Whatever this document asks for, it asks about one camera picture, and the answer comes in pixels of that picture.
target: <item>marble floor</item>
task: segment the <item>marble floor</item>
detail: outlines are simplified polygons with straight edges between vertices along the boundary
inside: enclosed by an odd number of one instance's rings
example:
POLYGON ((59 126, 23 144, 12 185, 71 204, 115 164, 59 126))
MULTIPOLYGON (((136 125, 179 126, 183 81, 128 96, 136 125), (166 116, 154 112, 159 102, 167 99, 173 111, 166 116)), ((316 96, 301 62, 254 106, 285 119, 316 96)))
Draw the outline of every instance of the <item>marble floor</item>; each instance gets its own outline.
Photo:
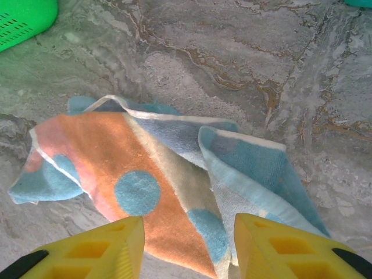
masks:
MULTIPOLYGON (((14 205, 27 131, 74 95, 236 120, 282 142, 332 236, 372 261, 372 10, 321 0, 64 0, 0 53, 0 270, 106 223, 86 196, 14 205)), ((146 256, 142 278, 203 278, 146 256)))

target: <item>green plastic basket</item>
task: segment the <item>green plastic basket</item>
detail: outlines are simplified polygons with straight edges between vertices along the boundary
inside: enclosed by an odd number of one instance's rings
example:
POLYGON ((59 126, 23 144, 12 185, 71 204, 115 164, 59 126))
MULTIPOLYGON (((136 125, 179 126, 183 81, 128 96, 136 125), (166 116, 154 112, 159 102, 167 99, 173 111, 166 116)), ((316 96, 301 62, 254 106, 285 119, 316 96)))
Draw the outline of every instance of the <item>green plastic basket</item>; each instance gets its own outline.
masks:
POLYGON ((0 0, 0 52, 48 29, 58 0, 0 0))
POLYGON ((345 0, 345 3, 355 7, 372 8, 372 0, 345 0))

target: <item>towel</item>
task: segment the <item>towel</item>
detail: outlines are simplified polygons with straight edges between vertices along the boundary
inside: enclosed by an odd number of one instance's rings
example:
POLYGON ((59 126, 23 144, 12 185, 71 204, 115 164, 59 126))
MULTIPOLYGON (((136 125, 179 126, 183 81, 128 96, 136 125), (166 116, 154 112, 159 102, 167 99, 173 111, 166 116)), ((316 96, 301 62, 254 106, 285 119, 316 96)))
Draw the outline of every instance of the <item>towel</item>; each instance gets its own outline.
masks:
POLYGON ((109 221, 143 216, 148 253, 210 278, 239 278, 237 213, 330 236, 285 146, 234 121, 77 96, 30 135, 33 148, 9 190, 15 203, 86 193, 109 221))

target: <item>square hole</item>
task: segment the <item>square hole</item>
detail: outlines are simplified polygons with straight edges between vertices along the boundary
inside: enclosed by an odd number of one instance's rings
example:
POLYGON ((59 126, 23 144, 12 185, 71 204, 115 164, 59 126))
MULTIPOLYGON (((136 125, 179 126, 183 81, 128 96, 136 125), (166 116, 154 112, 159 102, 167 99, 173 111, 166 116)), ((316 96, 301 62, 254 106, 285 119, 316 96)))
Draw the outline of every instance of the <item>square hole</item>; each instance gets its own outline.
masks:
POLYGON ((76 245, 65 257, 70 259, 97 259, 110 246, 107 241, 83 242, 76 245))
POLYGON ((91 270, 91 266, 55 266, 42 279, 85 279, 91 270))
POLYGON ((278 254, 312 254, 314 250, 297 237, 273 237, 269 239, 278 254))
POLYGON ((324 262, 288 263, 288 266, 298 279, 344 279, 328 263, 324 262))

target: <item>yellow plastic part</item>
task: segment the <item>yellow plastic part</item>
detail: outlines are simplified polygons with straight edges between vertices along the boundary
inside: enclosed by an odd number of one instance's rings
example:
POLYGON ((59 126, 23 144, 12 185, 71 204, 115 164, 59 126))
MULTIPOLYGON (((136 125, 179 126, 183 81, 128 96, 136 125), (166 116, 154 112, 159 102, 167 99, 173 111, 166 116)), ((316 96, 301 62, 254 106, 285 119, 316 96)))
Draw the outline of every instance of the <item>yellow plastic part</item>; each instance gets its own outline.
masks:
POLYGON ((297 228, 239 213, 234 238, 242 279, 365 279, 332 248, 353 250, 297 228))
POLYGON ((144 245, 142 217, 128 217, 38 248, 49 255, 22 279, 138 279, 144 245))

